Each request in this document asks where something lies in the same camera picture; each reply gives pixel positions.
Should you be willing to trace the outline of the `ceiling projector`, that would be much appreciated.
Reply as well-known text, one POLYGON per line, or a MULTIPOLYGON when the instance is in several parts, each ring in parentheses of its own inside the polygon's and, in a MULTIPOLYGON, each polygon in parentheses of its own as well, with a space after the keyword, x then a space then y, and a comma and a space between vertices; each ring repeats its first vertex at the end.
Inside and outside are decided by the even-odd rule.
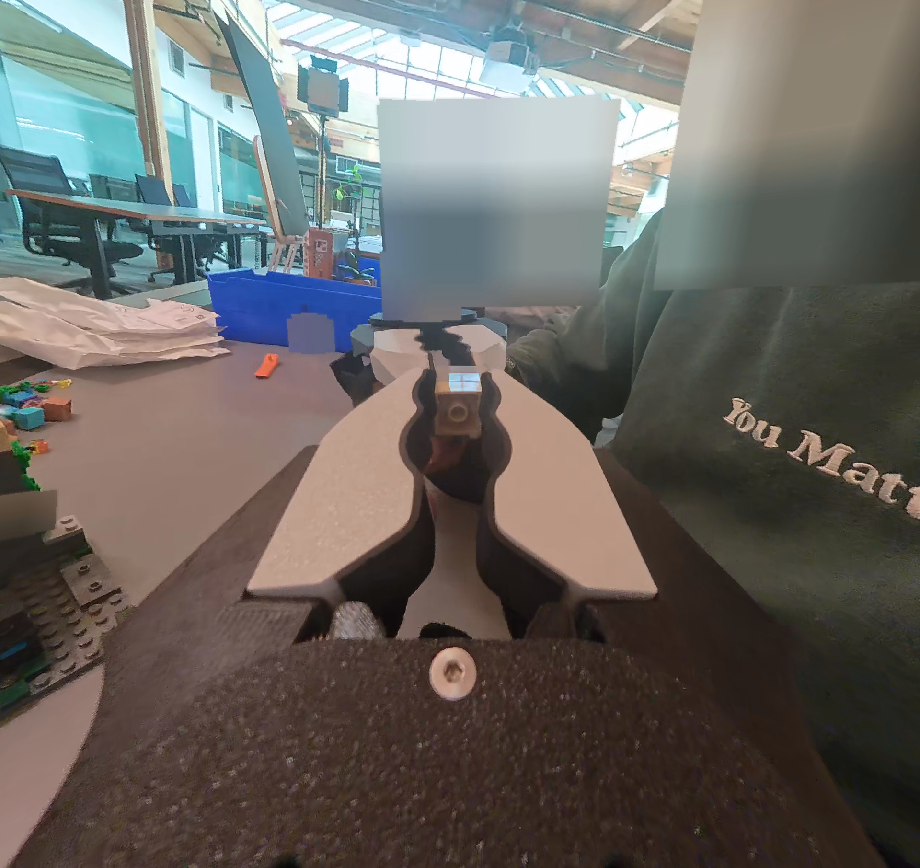
POLYGON ((521 96, 530 90, 538 69, 533 39, 519 23, 508 23, 492 33, 478 80, 497 92, 521 96))

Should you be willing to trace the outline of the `wooden easel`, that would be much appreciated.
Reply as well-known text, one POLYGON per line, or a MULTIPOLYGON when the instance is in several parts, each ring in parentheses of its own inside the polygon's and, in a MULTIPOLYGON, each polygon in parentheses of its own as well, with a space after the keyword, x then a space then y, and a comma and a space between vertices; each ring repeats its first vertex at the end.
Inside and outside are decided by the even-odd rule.
POLYGON ((300 264, 302 273, 307 276, 308 269, 305 264, 308 261, 307 242, 309 222, 304 207, 303 195, 300 195, 300 201, 301 209, 304 211, 304 218, 302 218, 300 222, 305 224, 305 230, 303 232, 288 232, 286 230, 288 224, 284 222, 284 220, 287 219, 288 223, 290 223, 293 228, 293 224, 297 222, 299 217, 291 207, 287 206, 284 199, 274 188, 270 163, 260 135, 254 138, 254 153, 259 179, 266 200, 268 223, 274 241, 274 248, 269 261, 269 271, 290 275, 293 273, 296 265, 300 264))

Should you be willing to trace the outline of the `pile of loose coloured bricks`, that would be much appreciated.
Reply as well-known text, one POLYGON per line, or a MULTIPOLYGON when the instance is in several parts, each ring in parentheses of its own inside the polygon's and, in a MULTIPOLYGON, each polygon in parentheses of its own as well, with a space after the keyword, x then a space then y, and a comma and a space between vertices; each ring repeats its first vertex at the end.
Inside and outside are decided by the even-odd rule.
POLYGON ((1 420, 9 437, 31 453, 48 451, 41 432, 74 420, 73 379, 21 380, 1 386, 1 420))

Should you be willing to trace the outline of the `wooden top office table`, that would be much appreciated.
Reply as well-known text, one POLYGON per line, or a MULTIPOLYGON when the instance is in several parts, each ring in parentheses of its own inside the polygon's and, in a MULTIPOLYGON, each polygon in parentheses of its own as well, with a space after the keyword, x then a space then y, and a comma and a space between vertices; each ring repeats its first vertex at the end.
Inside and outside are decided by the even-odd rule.
POLYGON ((99 229, 100 224, 109 218, 133 218, 149 223, 155 238, 178 237, 178 267, 182 283, 187 275, 195 276, 192 238, 213 235, 217 227, 229 227, 231 234, 258 236, 260 230, 269 227, 263 219, 189 207, 165 207, 23 189, 8 189, 5 194, 27 200, 39 208, 43 239, 48 238, 47 228, 53 222, 79 228, 88 245, 90 287, 96 299, 102 300, 111 299, 114 291, 127 290, 109 278, 109 261, 99 229))

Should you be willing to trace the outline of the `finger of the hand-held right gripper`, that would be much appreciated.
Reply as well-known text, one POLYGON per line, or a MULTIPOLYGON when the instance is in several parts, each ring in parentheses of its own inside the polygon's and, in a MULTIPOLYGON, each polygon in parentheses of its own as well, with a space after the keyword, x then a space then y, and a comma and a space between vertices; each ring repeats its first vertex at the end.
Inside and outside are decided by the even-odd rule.
POLYGON ((431 355, 420 341, 420 331, 375 331, 371 364, 380 384, 391 384, 411 370, 433 368, 431 355))
POLYGON ((507 362, 507 343, 499 333, 491 329, 450 329, 461 342, 451 356, 452 366, 476 368, 479 372, 500 374, 505 371, 507 362))

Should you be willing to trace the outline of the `large black panel board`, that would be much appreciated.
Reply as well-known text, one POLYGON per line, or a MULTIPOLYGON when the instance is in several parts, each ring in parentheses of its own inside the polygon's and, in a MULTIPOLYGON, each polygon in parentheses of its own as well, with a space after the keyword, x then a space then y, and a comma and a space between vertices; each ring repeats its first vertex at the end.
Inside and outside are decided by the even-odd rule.
POLYGON ((309 230, 308 212, 292 138, 270 62, 234 20, 218 18, 217 23, 259 126, 272 187, 270 202, 281 201, 279 217, 282 232, 303 237, 309 230))

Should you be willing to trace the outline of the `tan and grey brick column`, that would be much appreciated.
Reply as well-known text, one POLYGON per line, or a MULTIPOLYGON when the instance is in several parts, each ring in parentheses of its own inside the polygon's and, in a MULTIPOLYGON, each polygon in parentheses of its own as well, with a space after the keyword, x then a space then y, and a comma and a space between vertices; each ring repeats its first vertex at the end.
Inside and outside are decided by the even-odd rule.
POLYGON ((471 368, 438 368, 434 383, 437 437, 470 437, 481 434, 479 416, 482 385, 480 374, 471 368))

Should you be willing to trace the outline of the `toy brick building model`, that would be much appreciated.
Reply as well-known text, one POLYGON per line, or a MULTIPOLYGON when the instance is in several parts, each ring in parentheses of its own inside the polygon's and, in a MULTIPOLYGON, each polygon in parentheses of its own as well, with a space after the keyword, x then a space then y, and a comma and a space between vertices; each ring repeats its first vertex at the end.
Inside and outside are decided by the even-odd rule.
POLYGON ((31 477, 32 456, 2 431, 2 721, 97 667, 131 608, 77 518, 31 477))

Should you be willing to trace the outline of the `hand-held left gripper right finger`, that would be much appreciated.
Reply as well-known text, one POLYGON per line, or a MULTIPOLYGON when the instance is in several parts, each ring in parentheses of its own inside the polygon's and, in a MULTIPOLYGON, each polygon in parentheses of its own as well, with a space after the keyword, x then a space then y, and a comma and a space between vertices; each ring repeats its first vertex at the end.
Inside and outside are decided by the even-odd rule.
POLYGON ((488 471, 477 573, 529 623, 542 607, 647 601, 658 595, 590 442, 503 372, 482 377, 481 455, 488 471))

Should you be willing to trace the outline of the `wooden pillar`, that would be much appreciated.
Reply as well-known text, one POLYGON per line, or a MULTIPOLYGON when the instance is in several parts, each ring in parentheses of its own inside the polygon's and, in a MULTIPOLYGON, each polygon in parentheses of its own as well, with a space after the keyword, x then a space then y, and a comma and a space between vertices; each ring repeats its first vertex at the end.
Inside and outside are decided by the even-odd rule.
POLYGON ((128 34, 137 128, 144 155, 144 169, 167 187, 172 202, 172 172, 163 92, 157 59, 153 0, 122 0, 128 34))

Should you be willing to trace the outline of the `grey desk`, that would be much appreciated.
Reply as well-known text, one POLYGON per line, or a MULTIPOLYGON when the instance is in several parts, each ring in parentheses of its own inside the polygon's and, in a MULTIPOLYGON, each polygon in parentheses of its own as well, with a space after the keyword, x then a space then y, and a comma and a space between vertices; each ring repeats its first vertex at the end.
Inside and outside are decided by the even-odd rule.
POLYGON ((135 608, 104 638, 103 677, 40 702, 14 723, 39 756, 71 722, 82 739, 84 690, 100 684, 92 736, 144 737, 224 670, 327 632, 341 600, 256 597, 247 582, 316 444, 374 386, 357 358, 282 349, 269 380, 257 345, 213 358, 75 371, 74 419, 38 431, 51 446, 34 477, 57 490, 135 608), (347 391, 353 391, 352 399, 347 391))

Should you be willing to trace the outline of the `blue plastic bin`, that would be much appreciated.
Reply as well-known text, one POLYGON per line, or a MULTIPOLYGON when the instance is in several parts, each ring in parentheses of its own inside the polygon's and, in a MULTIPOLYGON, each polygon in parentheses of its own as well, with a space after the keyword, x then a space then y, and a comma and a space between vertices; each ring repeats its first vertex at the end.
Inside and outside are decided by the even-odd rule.
POLYGON ((378 287, 280 272, 237 269, 208 277, 213 312, 226 340, 288 345, 288 320, 296 314, 327 317, 334 352, 351 350, 351 333, 382 310, 378 287))

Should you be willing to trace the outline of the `orange and white box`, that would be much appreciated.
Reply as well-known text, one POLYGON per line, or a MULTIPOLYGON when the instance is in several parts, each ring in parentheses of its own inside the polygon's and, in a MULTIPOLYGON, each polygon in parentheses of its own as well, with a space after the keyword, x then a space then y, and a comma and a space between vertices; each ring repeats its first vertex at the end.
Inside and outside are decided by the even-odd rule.
POLYGON ((304 275, 313 279, 334 280, 337 260, 334 233, 312 226, 305 236, 305 242, 304 275))

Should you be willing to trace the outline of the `pile of white paper bags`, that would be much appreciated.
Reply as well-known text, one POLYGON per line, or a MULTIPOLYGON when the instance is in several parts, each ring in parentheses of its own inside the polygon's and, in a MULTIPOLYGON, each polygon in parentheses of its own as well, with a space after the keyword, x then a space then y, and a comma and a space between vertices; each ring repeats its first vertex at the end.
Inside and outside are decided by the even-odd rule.
POLYGON ((68 370, 228 352, 211 311, 156 299, 133 308, 19 277, 1 280, 1 345, 68 370))

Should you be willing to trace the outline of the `black office chair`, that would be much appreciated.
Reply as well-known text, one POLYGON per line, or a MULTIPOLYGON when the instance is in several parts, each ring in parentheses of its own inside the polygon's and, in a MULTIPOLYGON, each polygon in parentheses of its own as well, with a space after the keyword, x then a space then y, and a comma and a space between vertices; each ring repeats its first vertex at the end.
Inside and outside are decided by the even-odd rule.
MULTIPOLYGON (((174 205, 163 179, 152 176, 135 176, 140 202, 153 207, 194 209, 182 204, 174 205)), ((152 218, 147 232, 149 247, 155 251, 157 272, 171 272, 174 285, 184 285, 206 279, 204 268, 199 265, 195 241, 206 238, 212 223, 208 220, 186 218, 184 220, 166 220, 152 218)))
MULTIPOLYGON (((20 149, 1 148, 2 168, 13 190, 75 197, 60 161, 20 149)), ((17 196, 22 215, 22 240, 33 254, 62 259, 90 269, 99 250, 107 264, 139 257, 141 246, 116 241, 109 227, 114 215, 84 206, 70 207, 17 196)))

